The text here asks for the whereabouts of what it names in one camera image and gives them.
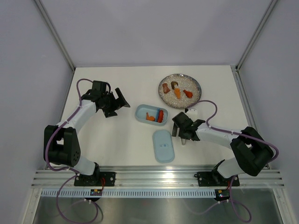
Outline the orange shrimp food piece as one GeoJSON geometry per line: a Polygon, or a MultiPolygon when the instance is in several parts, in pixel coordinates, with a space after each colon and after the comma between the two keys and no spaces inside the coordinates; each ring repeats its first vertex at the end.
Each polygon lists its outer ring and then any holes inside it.
{"type": "Polygon", "coordinates": [[[149,113],[147,112],[147,113],[146,113],[146,120],[155,122],[155,121],[156,121],[156,118],[155,118],[154,116],[150,116],[149,113]]]}

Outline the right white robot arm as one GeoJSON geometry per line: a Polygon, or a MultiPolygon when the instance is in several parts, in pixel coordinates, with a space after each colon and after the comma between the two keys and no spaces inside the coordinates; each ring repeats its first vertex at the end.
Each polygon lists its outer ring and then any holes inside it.
{"type": "Polygon", "coordinates": [[[182,140],[207,141],[232,150],[234,157],[221,160],[211,171],[198,172],[198,185],[226,186],[239,174],[257,176],[267,163],[275,157],[273,150],[259,133],[248,126],[239,133],[211,127],[204,120],[192,121],[185,112],[173,119],[172,136],[182,140]]]}

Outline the light blue lunch box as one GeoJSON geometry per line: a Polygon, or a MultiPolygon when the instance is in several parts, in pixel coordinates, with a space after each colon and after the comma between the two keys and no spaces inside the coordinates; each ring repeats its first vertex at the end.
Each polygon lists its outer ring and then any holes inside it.
{"type": "Polygon", "coordinates": [[[137,109],[135,111],[135,118],[137,121],[142,122],[142,123],[146,123],[146,124],[150,124],[150,125],[154,125],[154,126],[164,126],[168,120],[168,112],[164,108],[141,104],[137,107],[137,109]],[[157,122],[157,117],[158,117],[158,113],[160,110],[163,110],[163,112],[164,112],[164,119],[163,119],[162,123],[157,122]],[[149,113],[150,116],[154,116],[156,118],[155,122],[146,120],[147,112],[149,113]]]}

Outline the red sausage food piece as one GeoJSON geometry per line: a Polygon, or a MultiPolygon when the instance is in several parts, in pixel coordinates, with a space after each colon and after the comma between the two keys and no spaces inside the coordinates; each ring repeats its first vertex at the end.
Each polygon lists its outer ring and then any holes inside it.
{"type": "Polygon", "coordinates": [[[163,119],[164,119],[164,112],[163,110],[160,110],[158,113],[157,122],[162,123],[163,119]]]}

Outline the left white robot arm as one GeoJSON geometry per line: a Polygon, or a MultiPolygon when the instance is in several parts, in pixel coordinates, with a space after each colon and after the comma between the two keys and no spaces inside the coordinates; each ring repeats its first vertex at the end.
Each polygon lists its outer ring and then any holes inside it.
{"type": "Polygon", "coordinates": [[[106,118],[117,116],[116,111],[130,107],[121,90],[111,90],[108,82],[92,81],[92,87],[85,94],[78,94],[79,103],[72,114],[56,125],[44,130],[43,157],[48,168],[54,172],[73,171],[84,175],[85,181],[97,185],[101,180],[99,165],[81,154],[78,133],[85,123],[99,110],[106,118]]]}

